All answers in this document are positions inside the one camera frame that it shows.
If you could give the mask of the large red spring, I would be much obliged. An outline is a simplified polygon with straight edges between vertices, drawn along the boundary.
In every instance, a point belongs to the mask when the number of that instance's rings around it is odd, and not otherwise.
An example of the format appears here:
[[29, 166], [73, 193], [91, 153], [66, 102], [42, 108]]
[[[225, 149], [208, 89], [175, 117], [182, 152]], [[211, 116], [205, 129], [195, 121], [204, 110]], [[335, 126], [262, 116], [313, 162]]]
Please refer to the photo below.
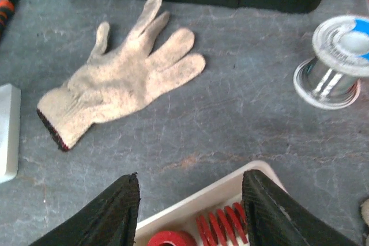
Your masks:
[[250, 245], [246, 213], [241, 202], [206, 212], [195, 221], [202, 245]]

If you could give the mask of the white peg board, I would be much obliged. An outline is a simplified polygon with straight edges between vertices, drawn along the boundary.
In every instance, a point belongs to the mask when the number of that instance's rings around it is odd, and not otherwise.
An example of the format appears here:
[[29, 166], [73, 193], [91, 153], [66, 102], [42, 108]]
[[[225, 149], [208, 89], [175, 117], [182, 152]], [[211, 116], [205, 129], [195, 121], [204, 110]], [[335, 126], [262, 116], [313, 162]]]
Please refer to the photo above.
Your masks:
[[12, 84], [1, 86], [1, 183], [18, 172], [21, 90]]

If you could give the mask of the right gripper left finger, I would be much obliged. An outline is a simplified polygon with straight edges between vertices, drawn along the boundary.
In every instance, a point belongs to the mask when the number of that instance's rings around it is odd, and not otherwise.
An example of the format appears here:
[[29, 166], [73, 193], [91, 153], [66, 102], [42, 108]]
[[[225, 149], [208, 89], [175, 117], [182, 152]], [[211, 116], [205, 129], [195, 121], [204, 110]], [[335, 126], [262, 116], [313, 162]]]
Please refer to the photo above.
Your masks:
[[139, 203], [137, 174], [123, 175], [32, 245], [134, 245]]

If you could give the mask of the white knit glove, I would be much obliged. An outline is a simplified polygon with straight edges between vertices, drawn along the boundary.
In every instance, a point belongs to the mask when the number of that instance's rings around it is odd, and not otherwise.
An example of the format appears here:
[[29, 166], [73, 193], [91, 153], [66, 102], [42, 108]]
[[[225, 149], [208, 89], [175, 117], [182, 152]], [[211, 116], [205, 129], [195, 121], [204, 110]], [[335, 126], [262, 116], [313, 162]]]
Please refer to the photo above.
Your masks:
[[154, 49], [170, 18], [161, 5], [162, 0], [146, 0], [123, 43], [111, 51], [110, 25], [102, 22], [86, 63], [40, 99], [37, 114], [60, 150], [69, 151], [92, 125], [140, 111], [204, 70], [205, 58], [191, 52], [195, 35], [187, 28]]

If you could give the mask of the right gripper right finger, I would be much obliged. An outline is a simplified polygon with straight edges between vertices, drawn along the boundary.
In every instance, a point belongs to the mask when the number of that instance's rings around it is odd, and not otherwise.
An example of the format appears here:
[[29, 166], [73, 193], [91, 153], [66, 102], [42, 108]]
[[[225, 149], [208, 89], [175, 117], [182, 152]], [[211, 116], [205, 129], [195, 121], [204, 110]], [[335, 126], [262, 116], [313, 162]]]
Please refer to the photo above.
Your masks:
[[260, 170], [243, 174], [250, 245], [356, 245], [290, 197]]

